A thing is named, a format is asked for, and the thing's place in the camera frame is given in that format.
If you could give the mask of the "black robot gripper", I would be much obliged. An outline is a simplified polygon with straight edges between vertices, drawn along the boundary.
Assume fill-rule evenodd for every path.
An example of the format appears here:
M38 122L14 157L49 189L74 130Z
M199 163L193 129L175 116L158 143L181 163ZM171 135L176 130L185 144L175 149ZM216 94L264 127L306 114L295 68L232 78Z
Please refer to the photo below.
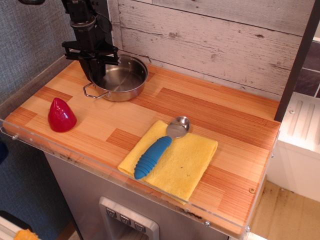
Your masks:
M98 84L106 74L106 64L119 64L118 48L107 43L104 32L96 25L73 30L76 40L62 43L65 57L79 61L86 78Z

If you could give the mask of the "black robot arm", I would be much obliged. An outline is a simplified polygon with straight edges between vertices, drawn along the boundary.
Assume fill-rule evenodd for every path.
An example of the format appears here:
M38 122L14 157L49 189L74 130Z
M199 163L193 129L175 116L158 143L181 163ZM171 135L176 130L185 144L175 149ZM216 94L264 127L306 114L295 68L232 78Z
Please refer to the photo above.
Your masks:
M97 83L106 74L106 65L119 64L118 48L113 45L112 23L105 0L64 0L74 41L65 41L65 57L79 61L87 79Z

